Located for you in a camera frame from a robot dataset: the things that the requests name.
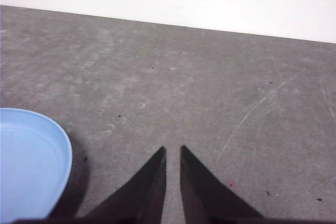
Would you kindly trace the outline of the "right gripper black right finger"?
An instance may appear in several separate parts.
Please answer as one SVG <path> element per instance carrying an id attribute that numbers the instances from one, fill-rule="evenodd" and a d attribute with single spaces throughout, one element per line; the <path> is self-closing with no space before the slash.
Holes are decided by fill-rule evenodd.
<path id="1" fill-rule="evenodd" d="M 266 219 L 221 183 L 183 145 L 180 188 L 186 223 L 263 223 Z"/>

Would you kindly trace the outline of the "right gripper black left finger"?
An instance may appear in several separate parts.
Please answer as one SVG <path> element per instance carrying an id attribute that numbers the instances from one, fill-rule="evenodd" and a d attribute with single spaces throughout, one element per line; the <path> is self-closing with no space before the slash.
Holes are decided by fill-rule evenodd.
<path id="1" fill-rule="evenodd" d="M 122 187 L 78 223 L 160 223 L 166 192 L 166 149 L 160 147 Z"/>

